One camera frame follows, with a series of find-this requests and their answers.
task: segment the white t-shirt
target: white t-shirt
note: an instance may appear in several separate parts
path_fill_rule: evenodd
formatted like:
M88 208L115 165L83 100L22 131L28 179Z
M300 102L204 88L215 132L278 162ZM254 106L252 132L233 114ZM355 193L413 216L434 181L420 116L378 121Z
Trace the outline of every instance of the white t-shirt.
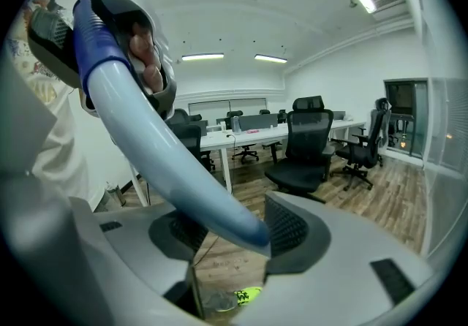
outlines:
M70 109L68 95L72 88L60 81L46 69L31 53L27 43L26 27L28 16L39 6L58 12L72 26L71 9L77 0L58 5L56 0L26 0L7 35L8 53L13 64L29 87L41 99L57 122L44 142L33 167L33 173L61 188L71 197L91 200L104 189L89 188L88 165L84 154L75 144L75 121Z

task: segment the water bottle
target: water bottle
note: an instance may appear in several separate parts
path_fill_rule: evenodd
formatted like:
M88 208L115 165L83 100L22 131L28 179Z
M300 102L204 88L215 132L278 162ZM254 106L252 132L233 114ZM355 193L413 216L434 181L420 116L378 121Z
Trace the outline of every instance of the water bottle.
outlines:
M239 117L235 116L233 117L233 132L234 134L240 134L241 133L241 125L239 124Z

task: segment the mesh chair back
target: mesh chair back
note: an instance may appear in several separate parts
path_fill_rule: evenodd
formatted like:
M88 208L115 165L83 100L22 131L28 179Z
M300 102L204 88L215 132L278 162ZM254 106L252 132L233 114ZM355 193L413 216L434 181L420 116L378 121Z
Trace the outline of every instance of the mesh chair back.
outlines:
M194 124L179 124L172 128L174 135L185 145L194 157L201 162L200 141L202 130Z
M201 114L189 115L190 122L198 122L202 120Z
M373 119L374 125L371 129L371 134L369 136L369 141L367 143L367 150L369 155L367 157L369 164L377 163L377 154L379 149L380 142L380 130L382 129L383 118L386 114L383 110L375 110L375 118Z
M281 109L278 113L278 123L279 124L284 124L286 123L287 119L287 114L285 109Z
M189 115L184 109L175 109L173 116L167 121L169 126L176 124L187 124L190 122Z
M293 111L287 114L286 156L298 161L317 161L328 141L333 112L331 110Z
M292 104L293 110L322 110L324 107L325 105L321 96L300 97Z
M232 112L227 112L226 117L232 118L232 117L240 117L241 115L244 115L244 112L242 110L233 110Z

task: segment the yellow object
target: yellow object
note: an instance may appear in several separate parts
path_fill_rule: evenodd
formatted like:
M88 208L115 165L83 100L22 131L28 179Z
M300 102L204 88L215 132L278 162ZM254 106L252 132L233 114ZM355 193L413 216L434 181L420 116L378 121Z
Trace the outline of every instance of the yellow object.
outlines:
M262 292L262 287L247 287L239 291L234 291L237 296L237 304L245 306L253 301Z

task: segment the doorway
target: doorway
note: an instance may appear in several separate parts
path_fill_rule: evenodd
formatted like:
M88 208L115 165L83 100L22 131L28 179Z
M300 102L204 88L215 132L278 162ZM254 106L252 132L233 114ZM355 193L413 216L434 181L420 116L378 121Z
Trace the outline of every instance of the doorway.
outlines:
M423 158L429 116L426 80L385 81L391 105L388 149Z

